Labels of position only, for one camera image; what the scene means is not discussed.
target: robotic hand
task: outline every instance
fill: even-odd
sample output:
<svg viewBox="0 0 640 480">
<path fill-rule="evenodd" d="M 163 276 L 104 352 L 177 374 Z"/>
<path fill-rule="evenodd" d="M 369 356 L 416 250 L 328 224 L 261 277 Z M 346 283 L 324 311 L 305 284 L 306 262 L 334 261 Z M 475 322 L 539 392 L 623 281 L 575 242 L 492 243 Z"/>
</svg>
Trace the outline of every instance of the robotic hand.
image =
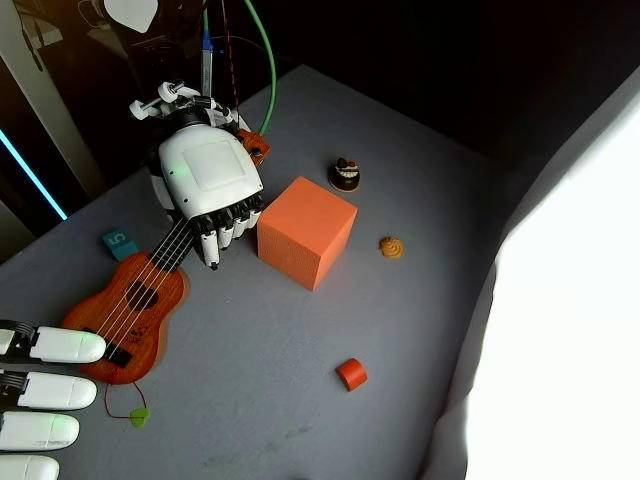
<svg viewBox="0 0 640 480">
<path fill-rule="evenodd" d="M 183 82 L 164 82 L 158 94 L 147 104 L 136 100 L 129 106 L 139 120 L 164 118 L 171 126 L 169 138 L 158 148 L 162 177 L 152 175 L 152 184 L 174 220 L 179 211 L 197 224 L 204 262 L 215 270 L 220 250 L 260 217 L 264 204 L 256 164 L 264 155 L 260 149 L 247 152 L 240 139 L 244 134 L 234 135 L 241 119 L 236 122 L 213 98 Z"/>
<path fill-rule="evenodd" d="M 105 348 L 93 333 L 0 320 L 2 363 L 89 363 L 102 358 Z M 0 452 L 68 447 L 78 437 L 78 420 L 24 410 L 81 409 L 93 403 L 96 392 L 95 383 L 85 378 L 0 369 Z M 2 480 L 55 480 L 58 471 L 58 462 L 49 457 L 0 456 Z"/>
</svg>

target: gray table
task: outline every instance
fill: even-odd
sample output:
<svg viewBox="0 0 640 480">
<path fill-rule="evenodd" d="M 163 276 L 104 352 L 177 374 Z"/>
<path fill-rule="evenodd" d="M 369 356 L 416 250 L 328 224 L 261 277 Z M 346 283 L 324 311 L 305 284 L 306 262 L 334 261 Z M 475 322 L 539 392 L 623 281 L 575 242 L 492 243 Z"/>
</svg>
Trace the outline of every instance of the gray table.
<svg viewBox="0 0 640 480">
<path fill-rule="evenodd" d="M 266 99 L 243 105 L 253 125 Z M 140 382 L 147 427 L 108 418 L 101 385 L 74 413 L 78 441 L 52 454 L 61 479 L 415 477 L 481 282 L 471 273 L 490 165 L 306 67 L 280 81 L 267 138 L 267 200 L 298 175 L 328 188 L 337 156 L 361 165 L 361 188 L 344 195 L 359 208 L 345 252 L 313 293 L 256 256 L 255 232 L 217 272 L 190 254 L 191 294 L 164 360 Z M 0 317 L 59 324 L 110 279 L 116 263 L 100 236 L 115 228 L 147 250 L 166 232 L 145 171 L 2 265 Z M 387 235 L 405 242 L 402 260 L 378 252 Z M 369 373 L 352 393 L 333 371 L 349 357 Z M 109 394 L 120 414 L 140 404 L 133 386 Z"/>
</svg>

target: ukulele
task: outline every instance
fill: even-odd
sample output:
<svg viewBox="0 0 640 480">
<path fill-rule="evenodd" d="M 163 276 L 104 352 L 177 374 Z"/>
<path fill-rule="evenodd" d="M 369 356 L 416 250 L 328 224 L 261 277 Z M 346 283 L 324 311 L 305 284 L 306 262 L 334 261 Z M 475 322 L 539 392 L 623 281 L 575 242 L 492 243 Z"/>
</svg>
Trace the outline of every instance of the ukulele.
<svg viewBox="0 0 640 480">
<path fill-rule="evenodd" d="M 193 238 L 193 222 L 179 220 L 152 254 L 125 258 L 107 288 L 67 314 L 64 328 L 97 333 L 107 342 L 104 356 L 81 366 L 83 372 L 105 383 L 133 383 L 160 360 L 165 320 L 188 291 L 187 277 L 178 267 Z"/>
</svg>

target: blue block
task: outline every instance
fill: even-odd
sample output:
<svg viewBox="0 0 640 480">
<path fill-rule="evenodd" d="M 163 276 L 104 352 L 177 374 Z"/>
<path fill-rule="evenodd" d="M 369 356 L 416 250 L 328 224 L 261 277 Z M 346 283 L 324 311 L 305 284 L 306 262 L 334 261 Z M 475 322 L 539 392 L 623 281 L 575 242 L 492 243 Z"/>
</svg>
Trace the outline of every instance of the blue block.
<svg viewBox="0 0 640 480">
<path fill-rule="evenodd" d="M 103 235 L 102 240 L 119 262 L 139 251 L 131 235 L 122 229 Z"/>
</svg>

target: blue light strip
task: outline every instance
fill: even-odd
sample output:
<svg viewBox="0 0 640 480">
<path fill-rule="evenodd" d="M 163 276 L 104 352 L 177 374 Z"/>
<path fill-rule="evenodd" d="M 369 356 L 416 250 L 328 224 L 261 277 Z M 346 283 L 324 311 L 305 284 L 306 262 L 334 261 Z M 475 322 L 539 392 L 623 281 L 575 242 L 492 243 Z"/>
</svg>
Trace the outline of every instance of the blue light strip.
<svg viewBox="0 0 640 480">
<path fill-rule="evenodd" d="M 0 129 L 0 140 L 2 141 L 4 146 L 7 147 L 7 150 L 9 150 L 9 153 L 11 153 L 13 158 L 16 159 L 16 162 L 18 162 L 18 164 L 22 167 L 22 169 L 24 170 L 24 173 L 26 173 L 27 176 L 33 182 L 33 184 L 36 187 L 38 187 L 38 190 L 40 190 L 40 193 L 42 193 L 42 196 L 47 199 L 47 202 L 49 202 L 49 204 L 53 207 L 53 209 L 57 212 L 57 214 L 60 215 L 60 218 L 62 220 L 66 220 L 67 215 L 62 211 L 60 206 L 56 203 L 56 201 L 53 199 L 53 197 L 47 191 L 47 189 L 44 188 L 44 185 L 40 183 L 40 180 L 38 180 L 38 177 L 36 177 L 35 173 L 33 173 L 33 171 L 29 168 L 29 165 L 27 165 L 27 162 L 23 160 L 23 158 L 20 156 L 18 151 L 15 149 L 15 147 L 11 144 L 7 136 L 4 134 L 2 129 Z"/>
</svg>

